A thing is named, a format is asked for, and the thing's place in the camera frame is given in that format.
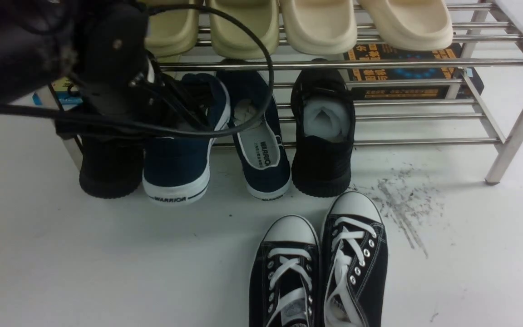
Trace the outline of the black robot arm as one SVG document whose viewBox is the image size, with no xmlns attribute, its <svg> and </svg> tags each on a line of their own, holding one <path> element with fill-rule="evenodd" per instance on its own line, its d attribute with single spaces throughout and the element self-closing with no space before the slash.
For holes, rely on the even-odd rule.
<svg viewBox="0 0 523 327">
<path fill-rule="evenodd" d="M 0 0 L 0 114 L 51 119 L 60 136 L 212 137 L 212 93 L 162 74 L 145 46 L 152 10 L 134 0 Z M 83 105 L 12 105 L 67 77 Z"/>
</svg>

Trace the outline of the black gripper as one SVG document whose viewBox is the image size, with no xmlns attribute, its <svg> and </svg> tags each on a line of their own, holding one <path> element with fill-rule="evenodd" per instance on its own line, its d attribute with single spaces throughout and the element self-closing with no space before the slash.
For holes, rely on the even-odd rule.
<svg viewBox="0 0 523 327">
<path fill-rule="evenodd" d="M 75 114 L 149 124 L 189 132 L 207 130 L 207 83 L 180 81 L 163 73 L 150 57 L 144 72 L 121 86 L 90 84 L 82 87 Z"/>
</svg>

